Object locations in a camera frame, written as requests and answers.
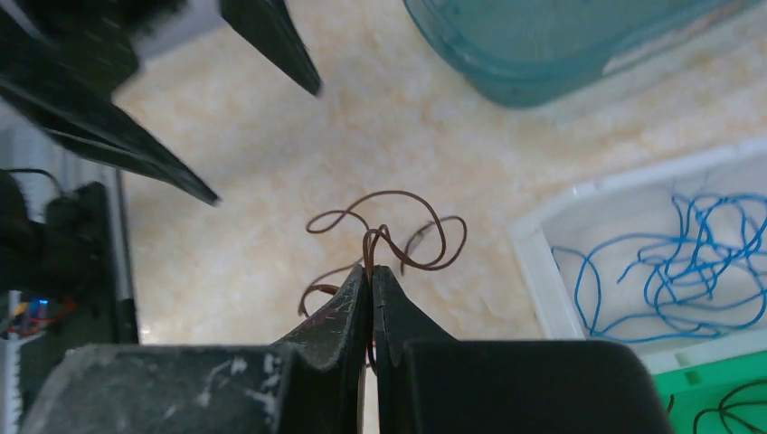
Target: white container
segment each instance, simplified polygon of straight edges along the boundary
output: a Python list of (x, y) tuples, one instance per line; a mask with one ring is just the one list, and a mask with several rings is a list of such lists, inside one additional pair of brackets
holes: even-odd
[[(767, 137), (578, 184), (517, 221), (512, 226), (511, 237), (546, 337), (592, 338), (573, 294), (583, 258), (557, 251), (555, 261), (552, 247), (562, 246), (588, 254), (599, 244), (630, 232), (678, 234), (680, 222), (671, 202), (672, 195), (693, 197), (701, 193), (767, 196)], [(760, 224), (767, 219), (764, 206), (761, 215), (756, 205), (747, 212)], [(709, 226), (720, 242), (730, 242), (741, 239), (742, 221), (733, 209), (732, 215), (721, 212), (714, 217), (712, 214)], [(764, 241), (762, 250), (767, 250), (767, 240)], [(643, 295), (647, 272), (632, 269), (617, 283), (624, 269), (636, 260), (639, 248), (647, 244), (647, 241), (622, 241), (593, 256), (602, 291), (597, 328), (599, 324), (604, 328), (626, 315), (654, 312)], [(767, 256), (754, 262), (756, 269), (767, 272)], [(736, 300), (746, 297), (745, 294), (758, 293), (759, 288), (752, 276), (730, 267), (715, 291), (718, 300), (721, 297)], [(583, 273), (579, 300), (587, 322), (591, 322), (596, 306), (596, 285), (594, 273), (588, 268)], [(758, 298), (706, 319), (746, 322), (756, 318), (761, 306), (762, 299)], [(663, 334), (669, 328), (659, 318), (635, 318), (622, 323), (619, 337), (640, 339)], [(747, 329), (716, 339), (674, 337), (628, 345), (653, 374), (711, 363), (767, 350), (767, 314)]]

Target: green tray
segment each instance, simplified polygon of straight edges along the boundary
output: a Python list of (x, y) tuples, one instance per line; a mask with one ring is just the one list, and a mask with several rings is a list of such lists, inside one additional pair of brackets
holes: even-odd
[[(666, 405), (673, 396), (668, 417), (677, 434), (767, 432), (767, 352), (662, 373), (655, 376), (655, 382)], [(733, 406), (729, 410), (737, 418), (761, 430), (753, 431), (735, 418), (722, 417), (717, 410), (700, 416), (697, 430), (694, 430), (696, 416), (701, 411), (718, 408), (727, 393), (752, 382), (762, 383), (735, 393), (725, 406), (762, 401), (762, 404)]]

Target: marble surface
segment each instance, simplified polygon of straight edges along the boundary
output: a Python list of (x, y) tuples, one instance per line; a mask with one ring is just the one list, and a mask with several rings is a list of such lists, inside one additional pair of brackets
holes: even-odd
[[(223, 197), (211, 208), (128, 177), (144, 343), (264, 344), (285, 334), (300, 321), (307, 283), (360, 254), (353, 222), (312, 236), (307, 220), (393, 188), (469, 224), (454, 266), (407, 273), (408, 295), (459, 338), (538, 337), (510, 222), (569, 184), (767, 132), (764, 7), (517, 111), (486, 102), (442, 62), (399, 1), (289, 6), (325, 81), (320, 99), (228, 28), (148, 64), (118, 99)], [(398, 241), (428, 220), (403, 198), (360, 212)], [(458, 227), (447, 230), (454, 248)], [(436, 245), (428, 237), (418, 256)], [(365, 432), (377, 432), (374, 381), (366, 404)]]

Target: translucent blue container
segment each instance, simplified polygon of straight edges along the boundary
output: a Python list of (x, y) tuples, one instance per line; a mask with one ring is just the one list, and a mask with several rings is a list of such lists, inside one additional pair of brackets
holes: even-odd
[(532, 107), (678, 45), (763, 0), (404, 0), (485, 97)]

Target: brown wire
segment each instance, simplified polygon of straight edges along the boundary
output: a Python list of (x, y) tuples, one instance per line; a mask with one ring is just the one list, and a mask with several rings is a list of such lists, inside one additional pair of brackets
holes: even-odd
[[(377, 229), (373, 229), (370, 227), (370, 225), (361, 215), (353, 211), (353, 209), (359, 206), (361, 203), (366, 202), (370, 199), (373, 199), (374, 197), (385, 196), (385, 195), (401, 195), (401, 196), (410, 197), (418, 201), (419, 203), (421, 203), (424, 207), (426, 207), (426, 209), (429, 211), (429, 214), (431, 215), (431, 222), (422, 226), (419, 230), (417, 230), (411, 236), (410, 239), (408, 239), (407, 243), (405, 244), (404, 250), (401, 250), (399, 247), (397, 247), (396, 243), (394, 243), (394, 241), (392, 240), (391, 233), (389, 232), (388, 226), (386, 226), (385, 224), (382, 224)], [(317, 223), (317, 221), (329, 215), (334, 215), (334, 214), (337, 214), (337, 217), (330, 224), (328, 224), (328, 226), (321, 229), (313, 228), (313, 226), (315, 225), (315, 223)], [(466, 245), (466, 239), (468, 235), (468, 227), (467, 227), (466, 221), (464, 221), (458, 215), (451, 215), (448, 217), (440, 218), (437, 215), (437, 213), (434, 211), (434, 209), (431, 207), (431, 205), (428, 202), (426, 202), (423, 198), (421, 198), (417, 194), (406, 192), (404, 190), (384, 190), (381, 192), (370, 193), (357, 199), (344, 210), (331, 210), (327, 212), (322, 212), (321, 214), (315, 216), (313, 219), (309, 220), (309, 222), (307, 223), (306, 230), (308, 233), (311, 233), (311, 234), (321, 234), (321, 233), (331, 231), (342, 220), (344, 220), (344, 218), (347, 215), (351, 215), (352, 217), (355, 217), (365, 227), (365, 234), (363, 235), (363, 239), (362, 239), (362, 252), (363, 252), (362, 258), (356, 260), (351, 265), (342, 267), (340, 269), (334, 269), (332, 271), (328, 271), (322, 276), (319, 276), (318, 278), (315, 278), (314, 280), (312, 280), (312, 282), (309, 283), (307, 288), (304, 290), (304, 293), (301, 295), (301, 299), (298, 303), (299, 315), (308, 316), (308, 311), (306, 309), (306, 299), (309, 294), (313, 292), (323, 292), (325, 294), (332, 296), (338, 292), (339, 290), (338, 286), (320, 284), (319, 283), (320, 281), (336, 273), (349, 270), (353, 268), (356, 264), (358, 264), (360, 261), (363, 262), (363, 266), (365, 267), (365, 275), (367, 277), (368, 284), (372, 285), (373, 268), (375, 266), (374, 253), (375, 253), (375, 247), (377, 246), (379, 240), (383, 240), (386, 244), (388, 244), (389, 249), (392, 251), (394, 256), (400, 261), (400, 271), (402, 274), (404, 274), (405, 266), (413, 267), (415, 269), (421, 269), (424, 271), (437, 271), (440, 269), (445, 269), (449, 267), (453, 262), (455, 262), (455, 260), (458, 258), (461, 251), (463, 250), (463, 247)], [(451, 220), (458, 221), (461, 224), (461, 226), (463, 227), (463, 236), (460, 241), (460, 245), (456, 249), (453, 256), (443, 261), (443, 259), (445, 258), (445, 254), (447, 252), (448, 243), (447, 243), (447, 239), (445, 238), (445, 231), (442, 228), (442, 223), (446, 221), (451, 221)], [(427, 233), (429, 233), (429, 231), (431, 231), (432, 228), (436, 228), (437, 233), (440, 235), (440, 243), (441, 243), (440, 254), (437, 255), (437, 258), (429, 262), (419, 262), (414, 260), (413, 258), (410, 257), (410, 254), (418, 246), (418, 244), (421, 243), (423, 238), (426, 236)], [(373, 340), (373, 337), (371, 336), (371, 340), (369, 341), (367, 346), (367, 358), (369, 360), (371, 368), (373, 369), (373, 372), (377, 373), (377, 370), (375, 367), (373, 350), (374, 350), (374, 340)]]

